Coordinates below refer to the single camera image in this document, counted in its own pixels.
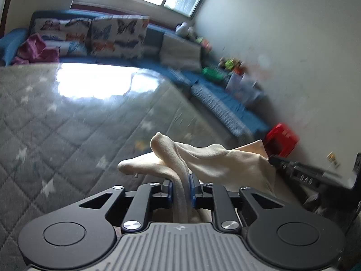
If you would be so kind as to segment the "black gloved right hand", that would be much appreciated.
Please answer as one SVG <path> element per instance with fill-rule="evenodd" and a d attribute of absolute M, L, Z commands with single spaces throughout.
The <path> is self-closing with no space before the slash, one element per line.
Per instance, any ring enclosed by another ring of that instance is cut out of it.
<path fill-rule="evenodd" d="M 318 188 L 307 186 L 315 192 L 303 207 L 336 223 L 344 232 L 352 226 L 360 213 L 360 184 L 347 188 L 336 184 L 321 184 Z"/>

